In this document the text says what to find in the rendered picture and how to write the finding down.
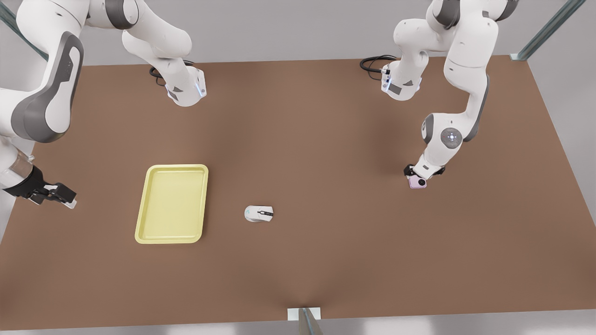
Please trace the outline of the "yellow rectangular tray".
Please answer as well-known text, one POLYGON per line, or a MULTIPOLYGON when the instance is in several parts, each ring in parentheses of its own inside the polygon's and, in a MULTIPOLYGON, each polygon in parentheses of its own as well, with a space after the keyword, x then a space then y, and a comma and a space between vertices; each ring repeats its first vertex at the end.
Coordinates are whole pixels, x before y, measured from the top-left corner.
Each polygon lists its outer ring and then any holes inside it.
POLYGON ((187 244, 203 233, 209 170, 205 165, 153 165, 146 173, 135 240, 187 244))

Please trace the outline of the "white computer mouse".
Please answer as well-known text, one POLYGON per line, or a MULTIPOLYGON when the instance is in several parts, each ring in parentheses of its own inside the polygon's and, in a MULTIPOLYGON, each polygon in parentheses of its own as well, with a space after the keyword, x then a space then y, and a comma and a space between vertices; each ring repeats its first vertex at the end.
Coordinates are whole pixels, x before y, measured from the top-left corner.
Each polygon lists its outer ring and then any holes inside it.
POLYGON ((244 216, 249 222, 270 222, 274 216, 274 210, 270 206, 247 206, 244 216))

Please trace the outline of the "silver frame post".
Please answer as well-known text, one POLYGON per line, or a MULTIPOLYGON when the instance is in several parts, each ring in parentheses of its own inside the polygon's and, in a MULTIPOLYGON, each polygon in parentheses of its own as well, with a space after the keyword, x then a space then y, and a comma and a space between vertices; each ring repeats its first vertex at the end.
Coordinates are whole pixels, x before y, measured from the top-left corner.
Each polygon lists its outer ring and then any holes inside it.
POLYGON ((536 51, 568 20, 587 0, 566 0, 561 8, 531 38, 522 49, 510 54, 511 61, 528 61, 536 51))
POLYGON ((17 25, 16 15, 9 9, 2 0, 0 0, 0 21, 10 28, 21 40, 23 40, 32 50, 40 55, 46 62, 48 61, 47 53, 41 51, 38 47, 34 46, 21 32, 17 25))
POLYGON ((287 320, 298 322, 299 335, 324 335, 318 321, 321 320, 321 308, 289 308, 287 320))

